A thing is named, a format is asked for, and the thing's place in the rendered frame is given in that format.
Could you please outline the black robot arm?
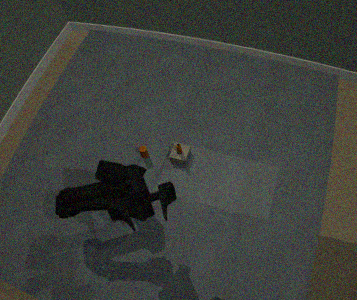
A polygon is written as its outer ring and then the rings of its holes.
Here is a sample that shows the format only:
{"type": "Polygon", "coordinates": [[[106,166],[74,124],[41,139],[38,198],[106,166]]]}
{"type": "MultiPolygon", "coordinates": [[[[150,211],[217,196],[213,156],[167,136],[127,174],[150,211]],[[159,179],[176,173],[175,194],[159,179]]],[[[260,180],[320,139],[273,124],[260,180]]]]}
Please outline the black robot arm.
{"type": "MultiPolygon", "coordinates": [[[[133,176],[143,178],[145,172],[145,168],[137,165],[123,166],[102,160],[95,173],[95,179],[101,182],[61,189],[60,194],[55,197],[55,214],[59,218],[75,217],[83,211],[107,210],[106,203],[111,200],[128,201],[130,199],[125,186],[126,180],[133,176]]],[[[126,209],[129,217],[146,221],[148,217],[154,216],[151,203],[126,209]]]]}

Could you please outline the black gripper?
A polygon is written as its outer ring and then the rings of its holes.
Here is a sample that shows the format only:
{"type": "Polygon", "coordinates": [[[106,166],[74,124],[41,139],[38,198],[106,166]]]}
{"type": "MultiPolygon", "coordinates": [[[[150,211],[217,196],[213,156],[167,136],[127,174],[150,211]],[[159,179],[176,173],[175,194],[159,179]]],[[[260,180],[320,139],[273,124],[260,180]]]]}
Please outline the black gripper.
{"type": "Polygon", "coordinates": [[[106,209],[112,221],[124,220],[135,232],[126,209],[136,208],[158,199],[160,199],[164,219],[167,220],[167,206],[177,199],[173,183],[167,182],[158,185],[159,191],[149,193],[142,176],[133,176],[126,180],[125,186],[130,200],[120,202],[119,199],[116,199],[106,203],[106,209]]]}

